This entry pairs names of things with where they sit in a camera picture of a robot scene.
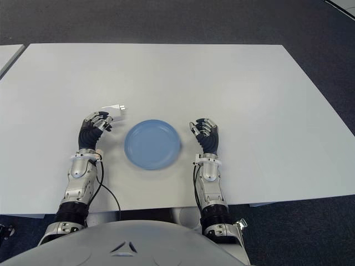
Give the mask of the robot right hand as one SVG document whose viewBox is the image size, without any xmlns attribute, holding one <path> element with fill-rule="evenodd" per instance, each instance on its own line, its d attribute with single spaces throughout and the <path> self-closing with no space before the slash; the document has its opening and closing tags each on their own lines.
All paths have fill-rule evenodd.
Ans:
<svg viewBox="0 0 355 266">
<path fill-rule="evenodd" d="M 201 118 L 189 122 L 189 128 L 202 147 L 203 153 L 217 155 L 219 128 L 211 119 Z"/>
</svg>

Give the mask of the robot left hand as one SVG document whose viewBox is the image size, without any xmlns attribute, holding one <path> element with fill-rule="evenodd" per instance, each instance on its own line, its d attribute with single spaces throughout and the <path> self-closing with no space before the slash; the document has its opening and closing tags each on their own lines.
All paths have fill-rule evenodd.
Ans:
<svg viewBox="0 0 355 266">
<path fill-rule="evenodd" d="M 96 149 L 96 144 L 104 131 L 111 131 L 113 118 L 105 111 L 96 111 L 88 115 L 80 128 L 78 136 L 79 149 Z"/>
</svg>

